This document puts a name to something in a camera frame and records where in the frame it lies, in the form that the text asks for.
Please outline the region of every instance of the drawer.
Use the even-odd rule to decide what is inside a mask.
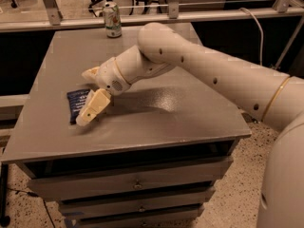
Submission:
[[[87,218],[78,220],[80,228],[143,228],[172,220],[195,219],[201,215],[203,207],[188,205],[173,209],[128,214],[107,218]]]
[[[196,183],[120,195],[72,200],[60,204],[59,211],[68,219],[144,213],[167,207],[203,204],[212,197],[214,192],[214,187],[205,186],[205,183]]]
[[[115,193],[221,179],[232,157],[152,164],[57,178],[30,180],[28,187],[45,200],[74,200]]]

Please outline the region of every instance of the power cord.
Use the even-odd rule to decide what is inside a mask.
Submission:
[[[260,23],[258,22],[257,18],[255,17],[254,14],[252,14],[248,9],[246,8],[240,8],[243,12],[251,15],[254,20],[256,21],[256,24],[258,26],[258,29],[260,31],[260,46],[259,46],[259,64],[262,66],[263,65],[263,47],[264,47],[264,31]]]
[[[16,192],[16,194],[25,193],[25,194],[29,195],[30,197],[39,198],[39,196],[38,196],[37,194],[33,193],[33,192],[28,192],[28,191],[13,189],[13,188],[9,188],[9,187],[8,187],[7,189],[10,190],[10,191]],[[51,222],[53,228],[56,228],[56,226],[55,226],[55,224],[54,224],[54,221],[53,221],[53,219],[51,218],[51,215],[50,215],[50,213],[49,213],[47,204],[46,204],[46,202],[45,202],[44,200],[43,200],[43,203],[44,203],[44,206],[45,206],[46,211],[47,211],[47,215],[48,215],[48,217],[49,217],[49,220],[50,220],[50,222]]]

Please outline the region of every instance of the floor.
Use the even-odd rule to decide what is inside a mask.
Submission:
[[[80,3],[77,1],[79,0],[58,0],[57,2],[59,7],[63,8],[62,12],[66,18],[92,17],[93,14],[87,11],[89,0],[80,0]],[[42,0],[18,0],[18,3],[20,7],[12,9],[10,0],[0,0],[1,21],[48,19]],[[141,13],[142,10],[143,8],[140,8],[135,12]],[[194,221],[177,220],[162,223],[158,227],[250,228],[256,226],[265,163],[277,133],[263,123],[254,123],[247,114],[243,112],[240,114],[243,114],[251,128],[252,137],[241,140],[237,145],[233,152],[235,161],[224,178],[216,182],[217,191],[205,204],[202,215]],[[11,127],[4,126],[5,129],[0,131],[0,135],[2,135],[0,148],[5,147]],[[32,197],[24,192],[30,191],[27,189],[28,180],[28,177],[17,166],[9,166],[7,215],[10,216],[11,221],[8,227],[48,228],[53,227],[52,220],[56,228],[65,228],[64,217],[58,212],[55,202],[48,202],[45,207],[42,199]]]

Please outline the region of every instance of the glass partition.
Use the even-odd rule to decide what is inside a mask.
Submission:
[[[0,31],[76,29],[102,27],[105,0],[0,0]],[[244,18],[239,9],[255,10],[256,16],[302,15],[303,0],[113,0],[120,8],[124,25],[140,25],[152,21],[168,23]]]

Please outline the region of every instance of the black cable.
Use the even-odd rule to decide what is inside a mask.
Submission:
[[[39,198],[39,196],[38,196],[37,194],[33,193],[33,192],[28,192],[28,191],[13,189],[13,188],[9,188],[9,187],[8,187],[8,190],[14,191],[14,192],[16,192],[16,194],[25,193],[25,194],[29,195],[30,197]],[[55,224],[54,224],[54,221],[53,221],[53,219],[51,218],[51,215],[50,215],[50,213],[49,213],[49,211],[48,211],[47,204],[46,204],[46,202],[45,202],[44,200],[43,200],[43,203],[44,203],[44,206],[45,206],[46,211],[47,211],[47,215],[48,215],[48,217],[49,217],[49,220],[50,220],[50,222],[51,222],[53,228],[56,228],[56,226],[55,226]]]

